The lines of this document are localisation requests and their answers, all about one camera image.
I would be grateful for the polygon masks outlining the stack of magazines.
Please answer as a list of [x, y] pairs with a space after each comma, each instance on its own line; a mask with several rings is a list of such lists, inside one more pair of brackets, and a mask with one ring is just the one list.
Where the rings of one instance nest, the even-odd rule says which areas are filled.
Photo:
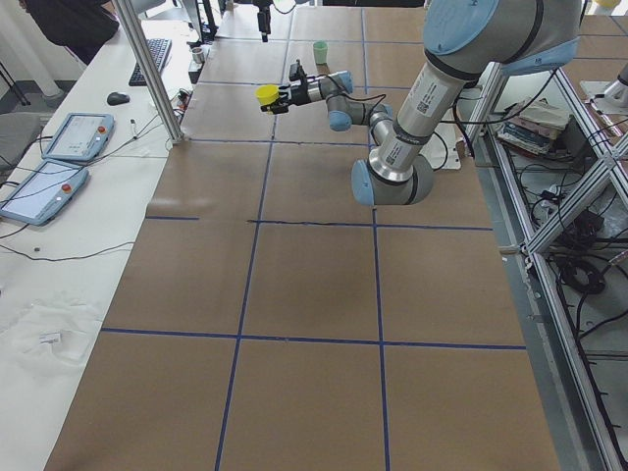
[[548, 153], [571, 119], [569, 111], [549, 104], [546, 98], [516, 103], [506, 116], [497, 127], [497, 139], [533, 155]]

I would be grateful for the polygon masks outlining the upper blue teach pendant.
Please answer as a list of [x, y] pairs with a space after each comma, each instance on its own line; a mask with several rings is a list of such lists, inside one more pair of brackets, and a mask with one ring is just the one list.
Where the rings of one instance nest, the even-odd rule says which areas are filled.
[[42, 153], [43, 159], [90, 162], [105, 148], [115, 126], [111, 114], [68, 114]]

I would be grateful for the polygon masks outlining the aluminium frame post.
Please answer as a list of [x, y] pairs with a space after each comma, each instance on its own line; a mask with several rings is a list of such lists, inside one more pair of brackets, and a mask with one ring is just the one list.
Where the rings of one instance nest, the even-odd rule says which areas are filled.
[[142, 69], [155, 109], [172, 144], [178, 144], [183, 139], [183, 132], [171, 106], [171, 99], [166, 92], [161, 75], [153, 61], [140, 20], [133, 9], [131, 1], [113, 0], [113, 4], [131, 44], [135, 59]]

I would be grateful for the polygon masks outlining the person in dark clothes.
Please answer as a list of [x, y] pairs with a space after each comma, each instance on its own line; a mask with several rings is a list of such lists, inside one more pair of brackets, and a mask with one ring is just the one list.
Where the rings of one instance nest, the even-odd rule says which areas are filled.
[[86, 65], [119, 28], [119, 22], [105, 4], [107, 1], [19, 2], [50, 42], [69, 49]]

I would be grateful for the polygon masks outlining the yellow plastic cup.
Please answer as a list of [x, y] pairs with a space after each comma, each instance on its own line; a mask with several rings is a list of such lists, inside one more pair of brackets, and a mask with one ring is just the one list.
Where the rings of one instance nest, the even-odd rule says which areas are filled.
[[255, 90], [255, 97], [262, 107], [270, 106], [280, 99], [279, 87], [275, 84], [261, 85]]

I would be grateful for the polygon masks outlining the blue teach pendant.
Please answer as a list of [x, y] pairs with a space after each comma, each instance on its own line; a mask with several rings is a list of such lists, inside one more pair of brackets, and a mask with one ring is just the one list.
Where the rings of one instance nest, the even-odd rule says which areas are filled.
[[42, 153], [43, 159], [90, 162], [105, 148], [115, 126], [111, 114], [68, 114]]
[[89, 177], [82, 166], [45, 159], [1, 204], [1, 216], [43, 226], [65, 207]]

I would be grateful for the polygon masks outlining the clear plastic bag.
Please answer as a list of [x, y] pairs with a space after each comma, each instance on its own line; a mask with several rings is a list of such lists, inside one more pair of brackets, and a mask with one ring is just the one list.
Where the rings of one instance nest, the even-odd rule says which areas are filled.
[[84, 364], [104, 320], [98, 306], [60, 294], [37, 299], [1, 327], [1, 352], [32, 367]]

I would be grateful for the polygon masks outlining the aluminium side frame rail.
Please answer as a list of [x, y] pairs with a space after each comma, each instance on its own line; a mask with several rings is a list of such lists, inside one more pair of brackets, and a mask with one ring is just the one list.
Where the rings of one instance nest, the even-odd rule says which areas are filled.
[[[620, 66], [507, 78], [491, 65], [461, 107], [566, 469], [627, 466], [627, 114], [601, 98]], [[545, 154], [498, 138], [529, 99], [569, 115]]]

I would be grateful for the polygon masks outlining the lower blue teach pendant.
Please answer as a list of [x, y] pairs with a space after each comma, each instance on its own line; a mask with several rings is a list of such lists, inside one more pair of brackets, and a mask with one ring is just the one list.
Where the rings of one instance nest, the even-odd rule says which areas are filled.
[[1, 216], [43, 226], [65, 207], [89, 177], [82, 166], [45, 159], [1, 204]]

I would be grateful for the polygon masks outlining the green plastic cup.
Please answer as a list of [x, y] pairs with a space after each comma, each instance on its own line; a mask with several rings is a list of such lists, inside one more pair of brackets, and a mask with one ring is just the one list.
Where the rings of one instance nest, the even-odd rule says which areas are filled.
[[328, 57], [328, 43], [323, 40], [312, 44], [313, 56], [316, 65], [325, 65]]

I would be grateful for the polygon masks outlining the black computer mouse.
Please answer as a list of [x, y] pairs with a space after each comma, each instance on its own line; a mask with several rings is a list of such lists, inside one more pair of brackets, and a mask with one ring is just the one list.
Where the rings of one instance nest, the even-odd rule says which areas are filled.
[[111, 92], [106, 98], [106, 102], [109, 106], [119, 106], [127, 104], [131, 101], [130, 97], [123, 92]]

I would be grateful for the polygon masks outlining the small metal cup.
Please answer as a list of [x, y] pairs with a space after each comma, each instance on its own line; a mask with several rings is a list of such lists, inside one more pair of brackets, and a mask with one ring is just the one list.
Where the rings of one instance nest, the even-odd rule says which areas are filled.
[[190, 50], [192, 61], [195, 64], [202, 65], [205, 62], [205, 54], [202, 47], [194, 47]]

